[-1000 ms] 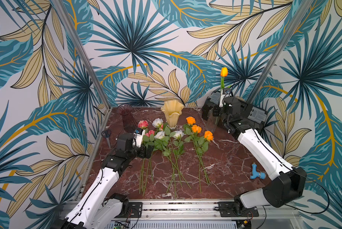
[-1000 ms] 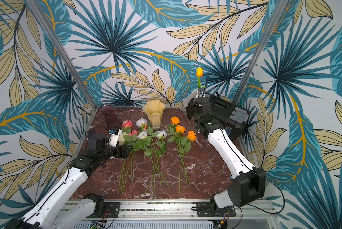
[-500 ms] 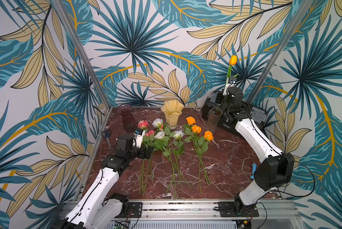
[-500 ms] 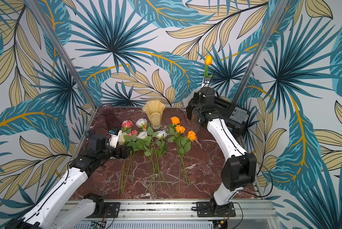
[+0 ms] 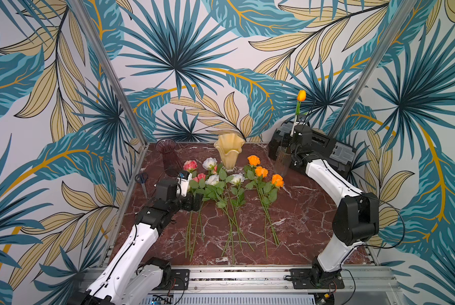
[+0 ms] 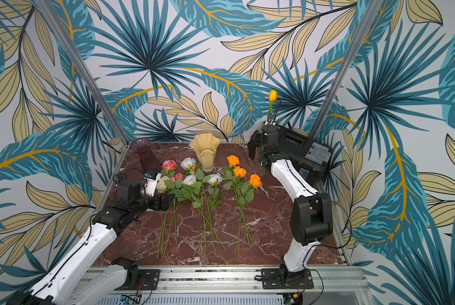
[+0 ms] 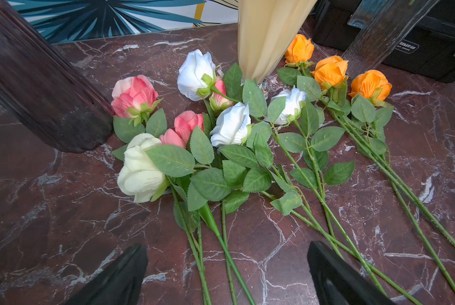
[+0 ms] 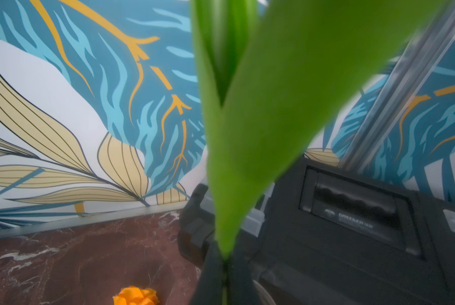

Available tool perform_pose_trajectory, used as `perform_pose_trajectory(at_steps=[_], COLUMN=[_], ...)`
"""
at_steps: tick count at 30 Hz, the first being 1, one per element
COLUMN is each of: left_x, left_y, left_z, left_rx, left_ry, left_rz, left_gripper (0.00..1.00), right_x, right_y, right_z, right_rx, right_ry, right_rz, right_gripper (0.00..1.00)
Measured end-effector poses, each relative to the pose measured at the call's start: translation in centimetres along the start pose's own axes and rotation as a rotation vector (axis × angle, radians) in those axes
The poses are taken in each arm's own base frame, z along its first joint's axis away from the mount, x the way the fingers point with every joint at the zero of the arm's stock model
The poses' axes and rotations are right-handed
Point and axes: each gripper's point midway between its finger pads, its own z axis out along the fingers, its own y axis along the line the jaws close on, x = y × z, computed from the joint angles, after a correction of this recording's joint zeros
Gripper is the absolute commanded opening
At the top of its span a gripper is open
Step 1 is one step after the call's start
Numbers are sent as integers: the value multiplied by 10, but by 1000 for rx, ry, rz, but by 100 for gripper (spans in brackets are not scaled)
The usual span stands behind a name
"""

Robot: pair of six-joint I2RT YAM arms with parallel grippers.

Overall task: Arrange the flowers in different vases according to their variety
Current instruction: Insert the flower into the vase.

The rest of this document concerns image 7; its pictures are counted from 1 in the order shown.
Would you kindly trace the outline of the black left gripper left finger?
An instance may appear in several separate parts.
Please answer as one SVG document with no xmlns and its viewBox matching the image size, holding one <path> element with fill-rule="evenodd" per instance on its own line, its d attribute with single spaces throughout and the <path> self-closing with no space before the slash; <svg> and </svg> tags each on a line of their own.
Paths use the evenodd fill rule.
<svg viewBox="0 0 455 305">
<path fill-rule="evenodd" d="M 147 266 L 146 247 L 135 243 L 66 303 L 137 304 Z"/>
</svg>

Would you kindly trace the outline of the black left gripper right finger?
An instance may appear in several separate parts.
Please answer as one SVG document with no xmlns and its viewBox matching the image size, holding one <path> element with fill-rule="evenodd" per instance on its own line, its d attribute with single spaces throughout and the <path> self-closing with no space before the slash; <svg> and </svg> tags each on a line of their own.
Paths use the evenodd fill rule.
<svg viewBox="0 0 455 305">
<path fill-rule="evenodd" d="M 310 243 L 307 260 L 320 304 L 394 304 L 323 242 Z"/>
</svg>

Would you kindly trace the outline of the white rose top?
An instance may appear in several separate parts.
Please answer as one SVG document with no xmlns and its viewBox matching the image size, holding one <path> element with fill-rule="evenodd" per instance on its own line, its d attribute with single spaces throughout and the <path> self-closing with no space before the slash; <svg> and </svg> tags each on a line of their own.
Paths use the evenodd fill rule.
<svg viewBox="0 0 455 305">
<path fill-rule="evenodd" d="M 298 52 L 287 55 L 285 67 L 278 70 L 279 79 L 288 86 L 287 90 L 297 88 L 306 93 L 306 97 L 313 103 L 320 112 L 320 127 L 324 127 L 324 110 L 346 116 L 351 114 L 351 101 L 346 97 L 347 76 L 346 70 L 348 63 L 338 56 L 328 57 L 318 63 L 310 61 L 309 57 L 301 57 Z M 259 165 L 268 173 L 271 179 L 271 186 L 278 185 L 283 195 L 280 198 L 272 198 L 271 205 L 285 216 L 298 213 L 298 208 L 302 208 L 297 203 L 295 193 L 288 188 L 288 173 L 294 166 L 287 156 L 285 156 L 279 144 L 274 140 L 270 122 L 267 120 L 268 105 L 270 101 L 264 97 L 263 91 L 258 87 L 256 80 L 246 80 L 238 64 L 233 64 L 223 77 L 227 95 L 219 92 L 214 84 L 218 75 L 216 65 L 212 61 L 210 53 L 202 53 L 199 50 L 188 53 L 184 63 L 179 69 L 177 85 L 179 91 L 192 101 L 204 101 L 207 114 L 205 119 L 210 122 L 205 124 L 207 130 L 207 146 L 210 147 L 209 133 L 214 128 L 219 114 L 210 106 L 209 98 L 213 92 L 219 93 L 227 99 L 233 101 L 235 105 L 242 103 L 248 105 L 251 117 L 251 134 L 246 140 L 245 145 L 255 152 Z M 182 177 L 190 174 L 192 183 L 193 176 L 198 174 L 199 166 L 193 159 L 189 150 L 181 147 L 180 155 L 175 162 L 180 166 L 178 176 Z M 312 191 L 305 187 L 304 192 L 310 203 L 311 211 L 316 219 L 325 226 L 327 224 L 321 205 L 317 202 Z M 374 267 L 382 275 L 381 285 L 390 283 L 389 277 Z"/>
</svg>

